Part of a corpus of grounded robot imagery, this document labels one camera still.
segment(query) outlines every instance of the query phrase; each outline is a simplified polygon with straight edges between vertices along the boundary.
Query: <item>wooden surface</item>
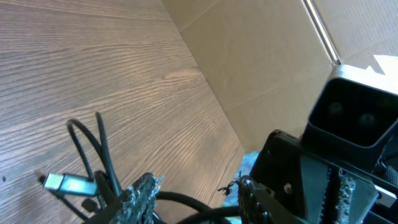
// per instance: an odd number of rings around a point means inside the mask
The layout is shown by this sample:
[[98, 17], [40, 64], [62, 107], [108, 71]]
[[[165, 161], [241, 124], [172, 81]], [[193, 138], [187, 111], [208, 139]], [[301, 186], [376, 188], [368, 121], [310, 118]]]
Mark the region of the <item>wooden surface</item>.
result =
[[163, 2], [246, 152], [302, 134], [331, 61], [301, 1]]
[[[80, 222], [34, 177], [37, 169], [84, 174], [69, 118], [98, 136], [101, 112], [123, 187], [153, 172], [165, 175], [162, 190], [212, 207], [243, 156], [160, 0], [0, 1], [0, 102], [1, 223]], [[168, 222], [192, 213], [166, 203], [158, 212]]]

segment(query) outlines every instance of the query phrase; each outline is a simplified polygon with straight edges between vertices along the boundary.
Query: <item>black camera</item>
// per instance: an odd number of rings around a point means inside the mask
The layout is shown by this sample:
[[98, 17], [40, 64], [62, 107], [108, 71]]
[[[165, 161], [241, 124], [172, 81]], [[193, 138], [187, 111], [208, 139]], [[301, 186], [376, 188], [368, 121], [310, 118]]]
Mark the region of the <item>black camera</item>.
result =
[[275, 130], [250, 176], [283, 205], [282, 220], [397, 223], [397, 118], [398, 80], [339, 65], [301, 138]]

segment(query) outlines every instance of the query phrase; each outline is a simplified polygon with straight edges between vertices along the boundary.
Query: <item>cable bundle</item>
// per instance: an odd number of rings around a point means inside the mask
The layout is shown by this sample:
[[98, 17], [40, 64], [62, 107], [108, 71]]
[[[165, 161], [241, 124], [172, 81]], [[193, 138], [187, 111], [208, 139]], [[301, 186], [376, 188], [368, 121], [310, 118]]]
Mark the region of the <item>cable bundle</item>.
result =
[[[82, 220], [86, 221], [86, 223], [91, 223], [90, 220], [96, 220], [96, 223], [99, 221], [104, 221], [104, 223], [109, 223], [109, 221], [106, 221], [104, 216], [104, 213], [111, 214], [110, 219], [114, 218], [118, 211], [120, 211], [122, 205], [117, 202], [123, 202], [124, 205], [126, 206], [126, 199], [127, 195], [131, 194], [131, 189], [130, 190], [122, 190], [119, 180], [116, 177], [116, 174], [113, 169], [113, 165], [111, 162], [111, 156], [109, 154], [109, 149], [108, 149], [108, 143], [106, 140], [106, 134], [104, 130], [104, 124], [101, 119], [100, 113], [96, 113], [96, 119], [98, 123], [98, 130], [99, 130], [99, 138], [101, 144], [97, 141], [97, 139], [93, 136], [93, 134], [83, 125], [81, 124], [78, 120], [76, 119], [70, 119], [67, 122], [67, 128], [69, 131], [70, 136], [72, 137], [73, 142], [76, 145], [77, 151], [83, 161], [83, 164], [85, 166], [86, 172], [88, 174], [88, 177], [79, 177], [79, 176], [74, 176], [74, 175], [69, 175], [68, 178], [71, 179], [72, 181], [80, 181], [80, 182], [90, 182], [92, 181], [96, 182], [97, 190], [95, 191], [95, 195], [93, 194], [92, 196], [97, 197], [99, 201], [100, 208], [97, 208], [97, 204], [92, 201], [91, 199], [87, 198], [83, 203], [83, 207], [88, 210], [89, 212], [95, 212], [96, 214], [92, 216], [91, 218], [88, 218], [86, 215], [84, 215], [81, 211], [79, 211], [75, 206], [73, 206], [67, 199], [65, 199], [64, 195], [65, 194], [72, 194], [72, 192], [69, 192], [68, 190], [65, 190], [64, 187], [62, 187], [63, 181], [65, 181], [66, 177], [65, 174], [62, 177], [61, 175], [53, 175], [56, 176], [56, 178], [60, 178], [59, 186], [57, 185], [56, 187], [50, 186], [49, 184], [46, 185], [46, 180], [49, 179], [49, 176], [40, 176], [39, 180], [43, 184], [44, 188], [47, 186], [47, 190], [54, 196], [56, 196], [58, 199], [60, 199], [71, 211], [73, 211], [77, 216], [79, 216]], [[79, 140], [75, 134], [75, 130], [73, 126], [76, 126], [89, 140], [89, 142], [93, 145], [95, 151], [97, 152], [97, 155], [101, 159], [101, 162], [103, 163], [105, 167], [105, 172], [102, 171], [96, 171], [93, 173], [91, 170], [91, 167], [88, 163], [88, 160], [85, 156], [85, 153], [83, 152], [83, 149], [79, 143]], [[178, 194], [174, 192], [158, 192], [156, 194], [156, 200], [170, 200], [174, 202], [179, 202], [182, 203], [186, 206], [189, 206], [196, 211], [198, 211], [197, 214], [194, 214], [192, 216], [187, 217], [186, 219], [180, 221], [178, 224], [184, 224], [184, 223], [200, 223], [203, 221], [207, 220], [213, 220], [215, 223], [222, 223], [222, 224], [230, 224], [227, 219], [224, 217], [233, 217], [233, 216], [239, 216], [239, 208], [238, 207], [226, 207], [226, 208], [210, 208], [206, 204], [191, 198], [189, 196], [183, 195], [183, 194]], [[154, 223], [159, 223], [159, 224], [165, 224], [156, 213], [153, 213], [153, 222]]]

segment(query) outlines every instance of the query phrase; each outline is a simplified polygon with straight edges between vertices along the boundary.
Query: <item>cardboard box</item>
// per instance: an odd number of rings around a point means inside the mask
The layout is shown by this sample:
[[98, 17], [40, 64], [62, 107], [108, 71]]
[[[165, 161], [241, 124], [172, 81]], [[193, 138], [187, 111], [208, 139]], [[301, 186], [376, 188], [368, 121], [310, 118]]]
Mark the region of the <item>cardboard box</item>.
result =
[[[301, 134], [333, 62], [305, 2], [164, 4], [247, 152], [274, 129]], [[373, 55], [398, 55], [397, 1], [313, 5], [343, 63], [382, 73]]]

